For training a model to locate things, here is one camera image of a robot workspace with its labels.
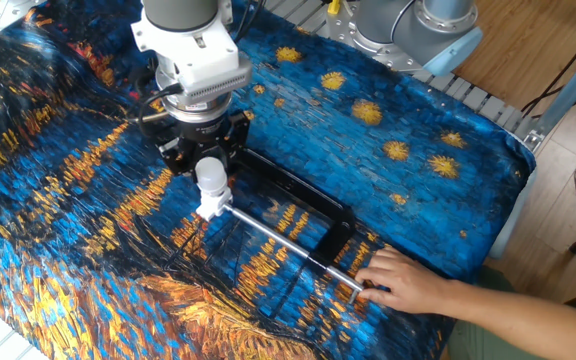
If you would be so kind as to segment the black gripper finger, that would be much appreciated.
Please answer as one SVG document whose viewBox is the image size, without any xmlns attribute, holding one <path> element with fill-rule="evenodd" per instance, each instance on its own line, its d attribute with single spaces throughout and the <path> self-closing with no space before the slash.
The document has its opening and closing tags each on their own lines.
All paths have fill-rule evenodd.
<svg viewBox="0 0 576 360">
<path fill-rule="evenodd" d="M 158 146 L 161 157 L 174 175 L 189 176 L 196 164 L 195 152 L 197 143 L 184 139 L 174 138 Z"/>
<path fill-rule="evenodd" d="M 246 144 L 250 119 L 244 112 L 235 112 L 228 116 L 228 132 L 225 136 L 226 145 L 226 172 L 230 173 L 234 164 L 237 153 L 242 150 Z"/>
</svg>

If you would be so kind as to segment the person's right hand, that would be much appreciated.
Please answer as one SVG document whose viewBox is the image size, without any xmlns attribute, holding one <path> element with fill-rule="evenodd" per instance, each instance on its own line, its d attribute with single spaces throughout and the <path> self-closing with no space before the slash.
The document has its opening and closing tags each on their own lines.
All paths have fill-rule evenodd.
<svg viewBox="0 0 576 360">
<path fill-rule="evenodd" d="M 355 280 L 373 284 L 360 292 L 361 298 L 397 311 L 451 314 L 444 299 L 450 283 L 392 247 L 376 251 Z"/>
</svg>

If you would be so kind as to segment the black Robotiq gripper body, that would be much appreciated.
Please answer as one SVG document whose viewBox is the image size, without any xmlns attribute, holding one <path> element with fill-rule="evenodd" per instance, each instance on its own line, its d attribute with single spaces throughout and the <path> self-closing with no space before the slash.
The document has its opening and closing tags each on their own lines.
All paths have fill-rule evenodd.
<svg viewBox="0 0 576 360">
<path fill-rule="evenodd" d="M 224 138 L 229 128 L 227 115 L 200 123 L 180 122 L 175 159 L 194 161 L 203 157 L 215 157 L 226 161 L 228 147 Z"/>
</svg>

